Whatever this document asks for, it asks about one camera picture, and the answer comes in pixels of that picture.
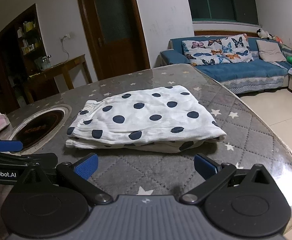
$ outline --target gray ribbed panel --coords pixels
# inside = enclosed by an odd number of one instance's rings
[[[7,240],[24,238],[11,235]],[[199,208],[178,203],[173,196],[120,195],[97,206],[84,224],[53,240],[231,240],[211,226]],[[284,239],[282,236],[270,240]]]

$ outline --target window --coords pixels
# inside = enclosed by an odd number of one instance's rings
[[[231,21],[258,25],[255,0],[188,0],[193,21]]]

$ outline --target sofa backrest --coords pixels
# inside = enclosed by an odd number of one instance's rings
[[[180,54],[183,54],[182,41],[209,41],[211,39],[221,39],[225,37],[226,36],[195,36],[195,37],[187,37],[187,38],[176,38],[176,39],[171,39],[170,44],[171,44],[171,49],[174,49]],[[256,40],[261,40],[261,38],[248,37],[250,51],[258,51]]]

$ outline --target beige pillow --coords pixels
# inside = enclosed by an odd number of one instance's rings
[[[256,40],[259,56],[263,61],[277,62],[286,61],[286,58],[280,51],[280,48],[276,42]]]

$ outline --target butterfly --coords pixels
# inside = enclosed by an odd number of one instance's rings
[[[186,47],[185,42],[182,42],[182,47],[184,52],[189,52],[188,48]]]
[[[242,57],[243,57],[243,56],[248,56],[248,54],[249,54],[249,50],[245,50],[243,53],[241,53],[241,52],[237,52],[237,54],[238,54],[238,55],[241,55]]]
[[[191,54],[186,54],[185,57],[188,58],[188,59],[196,59],[196,58],[193,57]]]
[[[222,50],[221,49],[219,49],[219,50],[213,50],[212,49],[212,53],[213,53],[213,55],[222,54]]]
[[[243,35],[244,35],[246,41],[248,42],[247,34],[243,34]]]
[[[239,37],[238,41],[236,41],[234,38],[231,38],[233,40],[233,42],[235,43],[235,47],[238,48],[238,45],[241,45],[242,47],[244,47],[244,43],[243,43],[243,38]]]
[[[220,39],[217,39],[217,40],[208,41],[208,46],[212,46],[215,42],[220,44],[220,45],[222,44],[222,41]]]
[[[210,59],[210,62],[208,63],[206,60],[202,59],[202,62],[205,64],[205,65],[214,65],[215,64],[215,60],[214,59]]]
[[[226,55],[226,57],[229,57],[230,59],[236,59],[236,58],[239,58],[240,59],[240,56],[238,56],[238,54],[233,54],[233,55]]]
[[[195,48],[202,48],[202,49],[205,49],[205,46],[204,46],[204,43],[202,42],[197,42],[197,41],[194,41],[193,42],[193,45],[191,46],[192,49],[195,49]]]
[[[218,59],[219,59],[219,64],[222,64],[224,61],[224,57],[221,55],[217,55]]]
[[[228,43],[227,48],[224,45],[222,45],[222,50],[223,53],[232,53],[233,50],[231,49],[231,43]]]
[[[212,54],[209,54],[209,53],[200,53],[200,52],[194,54],[195,57],[200,57],[200,56],[211,56],[211,55],[212,55]]]

